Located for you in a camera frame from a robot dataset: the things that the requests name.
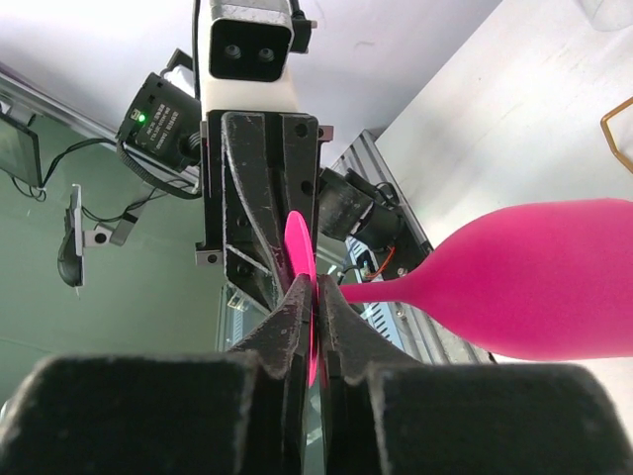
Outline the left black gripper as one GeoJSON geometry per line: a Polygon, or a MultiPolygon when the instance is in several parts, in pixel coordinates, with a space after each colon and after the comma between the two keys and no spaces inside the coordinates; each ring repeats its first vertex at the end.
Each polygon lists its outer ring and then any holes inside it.
{"type": "Polygon", "coordinates": [[[204,238],[226,280],[277,306],[292,284],[284,246],[288,215],[300,212],[317,239],[320,146],[331,131],[300,113],[211,111],[202,125],[204,238]]]}

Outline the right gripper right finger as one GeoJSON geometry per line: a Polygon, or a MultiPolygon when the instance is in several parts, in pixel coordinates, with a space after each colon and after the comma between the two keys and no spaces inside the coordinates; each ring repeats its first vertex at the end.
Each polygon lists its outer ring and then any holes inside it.
{"type": "Polygon", "coordinates": [[[628,474],[632,445],[585,369],[427,365],[318,281],[329,474],[628,474]]]}

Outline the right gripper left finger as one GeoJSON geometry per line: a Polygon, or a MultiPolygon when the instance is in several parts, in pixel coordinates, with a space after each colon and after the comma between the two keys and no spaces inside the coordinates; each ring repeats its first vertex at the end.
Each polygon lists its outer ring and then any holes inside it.
{"type": "Polygon", "coordinates": [[[226,352],[41,361],[1,424],[5,474],[299,474],[310,279],[226,352]]]}

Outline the magenta wine glass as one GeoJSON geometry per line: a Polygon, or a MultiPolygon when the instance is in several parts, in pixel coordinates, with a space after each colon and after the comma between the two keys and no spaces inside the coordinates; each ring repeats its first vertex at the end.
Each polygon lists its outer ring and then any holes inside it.
{"type": "Polygon", "coordinates": [[[632,353],[632,205],[533,203],[488,213],[413,271],[349,284],[348,303],[402,302],[495,354],[533,361],[632,353]]]}

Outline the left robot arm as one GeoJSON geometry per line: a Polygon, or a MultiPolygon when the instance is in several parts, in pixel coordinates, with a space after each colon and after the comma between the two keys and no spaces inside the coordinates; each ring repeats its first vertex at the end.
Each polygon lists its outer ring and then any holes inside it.
{"type": "Polygon", "coordinates": [[[180,172],[200,168],[200,189],[180,191],[150,172],[153,186],[183,199],[202,199],[200,261],[220,257],[226,279],[259,306],[276,307],[290,287],[284,229],[293,211],[317,233],[320,148],[333,128],[300,113],[292,82],[215,81],[218,105],[203,105],[151,73],[133,99],[117,136],[125,164],[139,151],[180,172]]]}

